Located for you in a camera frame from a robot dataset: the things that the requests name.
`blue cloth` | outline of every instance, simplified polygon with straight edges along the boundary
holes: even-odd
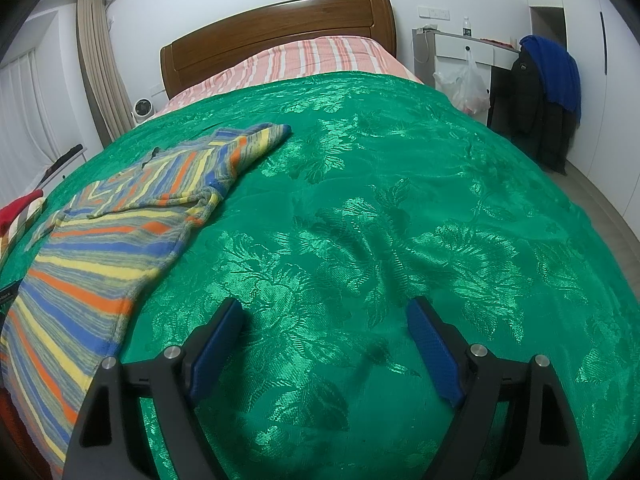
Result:
[[[575,112],[575,118],[580,122],[580,73],[575,59],[564,47],[541,36],[525,36],[520,44],[538,67],[546,100]]]

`blue gripper pad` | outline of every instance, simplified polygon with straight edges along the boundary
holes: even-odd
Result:
[[[242,305],[234,300],[193,363],[189,397],[195,406],[207,397],[218,380],[242,328]]]
[[[416,300],[406,306],[406,322],[436,391],[456,408],[465,398],[458,381],[458,364]]]

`striped towel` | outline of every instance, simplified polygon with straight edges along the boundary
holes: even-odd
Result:
[[[15,245],[40,217],[40,213],[44,209],[45,200],[43,197],[37,198],[20,211],[20,214],[11,222],[4,235],[0,237],[0,270],[2,270],[4,262]]]
[[[174,261],[239,173],[290,133],[286,124],[219,130],[89,184],[34,233],[52,232],[0,336],[4,385],[34,443],[62,475],[94,373],[117,354],[140,290]]]

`floor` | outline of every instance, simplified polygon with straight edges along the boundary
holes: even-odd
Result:
[[[636,298],[640,300],[640,242],[604,195],[575,167],[567,163],[567,175],[549,177],[591,219],[593,228],[613,253]]]

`red cloth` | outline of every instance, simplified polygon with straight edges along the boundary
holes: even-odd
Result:
[[[4,234],[9,230],[12,222],[18,218],[18,215],[25,207],[29,206],[31,202],[40,198],[42,195],[42,190],[36,189],[35,191],[31,191],[28,195],[15,199],[9,205],[0,209],[0,236],[4,236]]]

